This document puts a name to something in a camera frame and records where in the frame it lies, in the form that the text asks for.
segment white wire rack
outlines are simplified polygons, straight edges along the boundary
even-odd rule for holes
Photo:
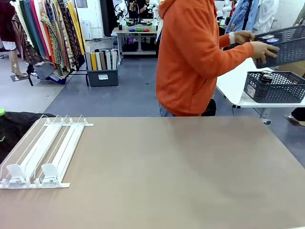
[[[20,152],[17,149],[29,137],[29,134],[43,117],[46,116],[43,115],[35,123],[3,162],[0,169],[0,178],[2,179],[0,188],[55,188],[70,186],[70,183],[62,183],[62,180],[84,128],[93,126],[93,124],[87,123],[86,118],[82,115],[77,122],[74,122],[68,116],[64,118],[56,116],[53,121],[47,118],[21,156],[17,156],[16,162],[14,164],[9,163],[12,158],[16,157],[16,152]],[[50,147],[55,144],[56,146],[50,153]],[[8,174],[3,177],[5,166]],[[36,172],[40,170],[39,176],[36,177]]]

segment maroon garment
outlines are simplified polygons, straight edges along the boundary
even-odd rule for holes
[[[11,19],[15,14],[15,8],[8,0],[0,0],[0,39],[3,42],[15,42],[14,29]]]

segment white floor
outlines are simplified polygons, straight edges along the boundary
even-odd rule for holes
[[[27,70],[26,62],[19,59],[21,72]],[[10,60],[8,55],[0,59],[0,108],[15,112],[44,112],[52,103],[64,85],[58,85],[51,81],[41,81],[31,77],[34,86],[29,80],[13,82],[10,78]]]

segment mannequin leg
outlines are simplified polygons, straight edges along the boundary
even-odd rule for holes
[[[16,74],[18,76],[25,76],[24,74],[21,73],[20,68],[19,68],[17,51],[16,50],[10,51],[9,57],[10,57],[10,64],[11,64],[12,73],[15,73],[15,66],[14,65],[16,65]]]

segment pink fabric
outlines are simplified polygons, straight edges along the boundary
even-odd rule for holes
[[[42,32],[41,32],[41,28],[40,28],[40,25],[39,25],[39,21],[38,21],[38,18],[37,18],[37,14],[36,14],[36,10],[35,10],[35,5],[34,5],[34,0],[30,0],[30,7],[31,7],[31,10],[33,12],[33,15],[34,15],[34,19],[35,19],[35,22],[36,22],[36,26],[38,28],[38,31],[39,31],[39,35],[40,35],[40,38],[42,40],[42,44],[43,44],[43,49],[45,50],[45,53],[47,55],[47,58],[49,59],[49,61],[52,61],[51,57],[48,55],[48,48],[47,48],[47,45],[46,45],[46,42],[43,38],[43,35],[42,35]]]

